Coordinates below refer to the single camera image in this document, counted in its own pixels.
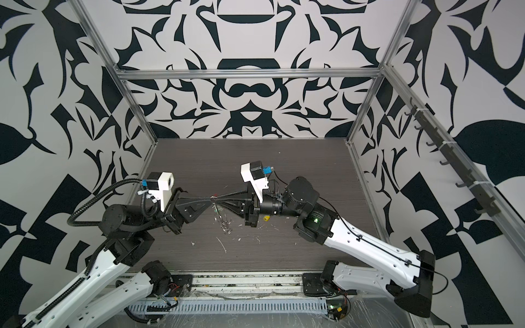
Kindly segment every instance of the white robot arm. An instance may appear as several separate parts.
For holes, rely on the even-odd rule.
[[[97,327],[135,301],[168,292],[169,272],[158,261],[148,263],[133,279],[93,301],[116,277],[135,265],[153,244],[147,230],[167,226],[176,235],[184,223],[193,222],[210,205],[217,203],[244,218],[245,225],[256,227],[260,215],[295,216],[293,228],[309,242],[317,242],[348,253],[376,270],[349,267],[327,261],[321,282],[329,294],[364,290],[383,294],[402,309],[428,318],[432,303],[435,257],[427,251],[415,254],[393,247],[359,230],[344,220],[336,209],[317,201],[312,185],[297,177],[284,192],[272,193],[268,176],[272,167],[260,161],[241,166],[246,191],[214,197],[192,197],[180,188],[173,189],[173,174],[152,173],[148,179],[126,179],[100,192],[68,219],[72,226],[98,226],[107,241],[97,249],[85,272],[66,285],[57,295],[22,320],[14,317],[4,327]],[[125,183],[140,183],[141,206],[111,205],[102,221],[76,221],[89,206]],[[146,198],[155,206],[146,211]]]
[[[376,271],[350,268],[344,263],[328,261],[321,280],[325,289],[364,290],[391,298],[404,310],[428,318],[432,304],[435,256],[420,254],[389,245],[353,226],[336,209],[330,210],[317,201],[320,198],[312,185],[297,177],[287,184],[282,194],[268,189],[272,167],[252,162],[241,166],[241,176],[251,182],[253,197],[245,205],[246,225],[257,226],[259,215],[296,216],[293,228],[301,237],[339,249],[365,262]]]

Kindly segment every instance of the black and white patterned wall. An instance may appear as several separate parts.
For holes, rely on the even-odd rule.
[[[134,80],[160,138],[346,137],[371,78]]]
[[[142,167],[150,141],[65,0],[0,0],[0,324],[58,292],[104,240],[75,208]],[[126,202],[124,186],[89,209]]]
[[[521,216],[524,5],[423,0],[393,61]],[[433,252],[450,279],[433,297],[435,327],[521,327],[525,263],[405,112],[384,82],[354,144],[390,242]],[[434,291],[444,283],[436,276]]]
[[[85,0],[120,68],[378,66],[406,0]]]
[[[419,6],[393,66],[523,217],[525,2]]]
[[[406,0],[90,0],[121,69],[377,67]],[[158,137],[345,137],[369,78],[132,81]]]

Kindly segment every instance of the wooden table surface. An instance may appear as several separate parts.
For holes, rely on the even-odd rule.
[[[147,173],[173,172],[175,186],[193,195],[222,195],[245,189],[240,166],[257,160],[273,166],[285,182],[304,176],[341,216],[377,236],[343,139],[161,139]],[[294,217],[261,219],[257,228],[244,226],[244,220],[233,214],[228,219],[233,228],[229,235],[215,223],[211,208],[184,225],[178,236],[151,230],[155,242],[132,270],[153,260],[175,271],[322,270],[327,260],[366,266],[346,253],[299,237],[292,228]]]

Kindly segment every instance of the hook rack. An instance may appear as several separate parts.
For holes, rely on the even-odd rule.
[[[433,116],[430,114],[428,109],[418,109],[412,107],[410,115],[414,115],[416,121],[420,126],[416,126],[417,130],[424,130],[430,139],[431,143],[427,142],[428,146],[439,145],[438,149],[445,157],[445,161],[439,161],[441,165],[450,165],[456,171],[457,175],[461,178],[462,183],[456,183],[456,187],[463,188],[468,187],[474,197],[478,200],[480,205],[483,207],[482,210],[475,210],[476,213],[487,213],[489,216],[494,216],[501,212],[501,209],[494,203],[495,198],[490,196],[487,192],[487,188],[483,184],[489,183],[488,181],[478,181],[473,177],[472,168],[468,168],[468,163],[465,161],[464,156],[461,155],[461,150],[454,140],[447,140],[446,132],[444,129],[435,122]]]

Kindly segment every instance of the black cable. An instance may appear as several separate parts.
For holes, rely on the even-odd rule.
[[[127,231],[127,232],[139,232],[139,231],[143,231],[143,230],[148,229],[154,223],[155,223],[154,220],[150,220],[150,221],[146,222],[145,224],[139,225],[139,226],[130,226],[130,225],[121,224],[119,226],[119,229],[122,230],[122,231]]]
[[[108,242],[108,239],[106,239],[102,244],[100,244],[99,247],[95,250],[91,258],[89,259],[88,265],[86,266],[86,269],[84,270],[84,275],[86,277],[89,277],[89,273],[91,272],[91,269],[93,269],[93,266],[95,265],[95,261],[97,259],[98,254],[104,249],[106,246],[106,243]],[[85,280],[84,277],[80,277],[75,281],[65,292],[63,292],[59,297],[54,299],[48,306],[46,306],[42,311],[40,311],[35,319],[40,321],[46,314],[49,313],[55,306],[58,305],[62,300],[64,300],[69,294],[71,294],[80,284]],[[34,321],[29,322],[25,328],[30,328],[35,325]]]
[[[270,181],[274,182],[274,193],[273,195],[277,197],[277,194],[281,191],[281,186],[279,185],[279,182],[275,179],[272,179]]]
[[[319,198],[322,199],[323,201],[327,202],[327,204],[330,205],[330,207],[333,208],[334,212],[335,212],[335,213],[337,214],[337,216],[341,219],[341,222],[343,222],[344,226],[348,229],[348,231],[349,231],[350,233],[352,233],[354,236],[356,236],[356,237],[358,238],[358,240],[363,240],[364,242],[369,243],[370,245],[372,245],[372,246],[374,246],[374,247],[376,247],[376,248],[378,248],[378,249],[384,251],[384,252],[387,253],[388,255],[390,255],[390,256],[392,256],[393,258],[395,258],[395,259],[397,259],[397,260],[399,260],[399,261],[405,263],[406,265],[410,265],[410,266],[413,266],[413,267],[416,267],[416,268],[420,268],[420,269],[422,269],[422,270],[425,270],[425,271],[428,271],[428,272],[431,272],[431,273],[438,274],[438,275],[442,276],[443,278],[445,278],[445,280],[446,280],[445,287],[444,287],[443,289],[441,289],[440,291],[436,292],[436,293],[432,293],[432,295],[438,295],[438,294],[442,293],[445,289],[447,289],[447,287],[448,287],[448,278],[447,278],[444,274],[442,274],[442,273],[440,273],[440,272],[437,272],[437,271],[435,271],[435,270],[430,270],[430,269],[427,269],[427,268],[422,268],[422,267],[420,267],[420,266],[417,266],[417,265],[415,265],[415,264],[412,264],[412,262],[410,262],[410,261],[406,261],[406,260],[403,260],[403,259],[400,258],[399,256],[396,256],[396,255],[390,253],[390,252],[387,251],[386,249],[384,249],[384,248],[382,248],[382,247],[379,247],[378,245],[376,245],[376,244],[374,244],[374,243],[372,243],[372,242],[370,242],[370,241],[368,241],[368,240],[366,240],[366,239],[363,239],[363,236],[362,236],[362,235],[358,235],[358,234],[356,234],[355,232],[352,231],[352,229],[350,229],[350,228],[347,226],[346,222],[343,220],[343,218],[341,217],[341,215],[339,214],[339,212],[337,212],[337,210],[335,209],[335,207],[334,207],[329,201],[327,201],[326,199],[324,199],[324,198],[322,198],[322,197],[319,197]]]
[[[179,304],[179,301],[178,301],[178,300],[175,300],[175,304],[173,304],[173,305],[168,305],[168,306],[163,307],[163,308],[161,308],[161,307],[157,307],[157,306],[151,306],[151,305],[150,305],[150,306],[147,307],[146,311],[148,311],[148,312],[153,312],[153,311],[168,311],[168,310],[170,310],[170,309],[176,307],[178,304]]]
[[[275,177],[279,179],[279,181],[281,181],[282,183],[285,184],[285,186],[287,186],[288,184],[286,182],[284,182],[283,180],[281,180],[281,178],[277,175],[277,172],[275,171],[272,171],[273,174],[275,174]]]
[[[139,318],[138,316],[135,316],[133,313],[131,313],[131,311],[128,308],[124,308],[124,312],[128,315],[128,317],[130,317],[131,320],[138,323],[152,324],[155,322],[158,323],[160,321],[160,318],[155,320]]]
[[[141,191],[144,191],[146,189],[147,189],[146,186],[144,185],[140,186]],[[143,217],[152,218],[155,215],[157,215],[157,213],[159,212],[159,209],[160,209],[160,201],[158,200],[157,202],[155,202],[155,205],[153,206],[151,211],[149,212],[146,211],[146,193],[142,194],[142,197],[140,198],[140,213],[142,214]]]
[[[79,209],[73,212],[71,216],[67,219],[67,224],[73,227],[95,227],[100,222],[99,221],[75,221],[82,213],[84,213],[88,208],[93,206],[96,202],[101,200],[104,196],[117,189],[120,186],[123,186],[128,183],[141,183],[142,180],[137,178],[124,179],[122,181],[115,182],[111,186],[107,187],[103,191],[99,192],[95,197],[90,199],[87,203],[80,206]]]

